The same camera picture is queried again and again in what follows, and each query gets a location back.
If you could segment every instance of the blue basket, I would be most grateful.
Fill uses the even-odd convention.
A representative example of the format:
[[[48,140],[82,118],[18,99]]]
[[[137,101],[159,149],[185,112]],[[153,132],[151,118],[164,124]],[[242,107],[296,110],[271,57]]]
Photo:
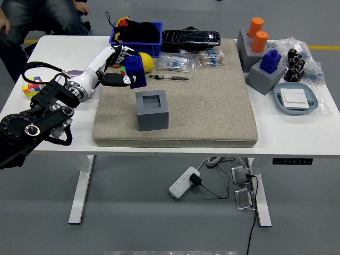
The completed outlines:
[[[131,49],[134,49],[136,52],[144,52],[149,54],[151,57],[158,57],[159,52],[162,49],[162,32],[163,32],[163,23],[162,22],[151,22],[154,24],[159,31],[159,42],[157,43],[148,43],[148,42],[120,42],[120,45],[126,45]],[[112,29],[112,33],[110,36],[109,43],[112,46],[117,45],[117,43],[113,40],[115,38],[116,31],[114,28]]]

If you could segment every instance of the person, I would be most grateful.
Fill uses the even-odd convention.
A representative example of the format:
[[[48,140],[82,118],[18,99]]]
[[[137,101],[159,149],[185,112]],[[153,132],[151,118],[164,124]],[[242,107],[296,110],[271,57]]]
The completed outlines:
[[[21,45],[41,15],[58,26],[58,34],[86,36],[88,31],[81,15],[88,13],[88,5],[76,0],[3,0],[0,7],[0,58],[14,83],[28,60]]]

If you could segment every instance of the orange cap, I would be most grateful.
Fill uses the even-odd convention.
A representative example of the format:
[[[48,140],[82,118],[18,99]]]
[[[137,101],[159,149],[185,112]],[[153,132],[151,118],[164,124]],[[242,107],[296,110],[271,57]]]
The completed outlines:
[[[257,31],[256,36],[254,38],[253,45],[251,46],[251,50],[255,53],[263,52],[268,38],[269,38],[269,34],[267,32]]]
[[[262,18],[253,18],[251,20],[248,36],[254,39],[256,32],[262,30],[264,23],[265,21]]]

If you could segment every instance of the white power strip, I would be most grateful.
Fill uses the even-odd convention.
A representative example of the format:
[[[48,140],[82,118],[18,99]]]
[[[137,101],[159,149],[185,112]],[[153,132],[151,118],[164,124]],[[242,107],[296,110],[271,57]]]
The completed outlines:
[[[189,180],[190,175],[192,175],[193,173],[195,173],[197,176],[201,175],[200,172],[198,172],[195,168],[191,166],[184,172],[184,174],[181,175],[180,178],[178,178],[178,180],[174,184],[172,184],[172,186],[169,188],[169,192],[172,197],[179,199],[184,193],[186,193],[186,191],[193,184]]]

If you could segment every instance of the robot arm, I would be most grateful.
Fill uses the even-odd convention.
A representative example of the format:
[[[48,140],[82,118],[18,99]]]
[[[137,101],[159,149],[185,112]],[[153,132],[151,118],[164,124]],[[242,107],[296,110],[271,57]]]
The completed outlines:
[[[80,101],[87,100],[94,88],[102,83],[105,86],[125,87],[123,76],[116,73],[105,74],[107,68],[112,65],[121,65],[126,57],[138,55],[134,50],[125,46],[108,46],[104,48],[85,68],[79,76],[71,78],[66,88],[71,90]],[[130,77],[130,81],[136,82],[140,77]]]
[[[70,145],[73,109],[87,100],[96,86],[102,83],[105,86],[127,87],[141,78],[133,76],[130,77],[131,82],[126,83],[121,74],[105,74],[109,66],[121,65],[126,57],[132,55],[137,53],[128,47],[106,47],[76,77],[47,63],[28,63],[22,72],[23,79],[29,83],[45,84],[45,87],[32,97],[31,109],[10,114],[1,120],[0,169],[22,166],[26,156],[44,140],[58,145]],[[47,67],[60,73],[49,82],[34,82],[26,78],[25,72],[36,67]],[[56,81],[60,75],[65,77],[64,85]],[[65,141],[59,139],[63,133],[66,133]]]

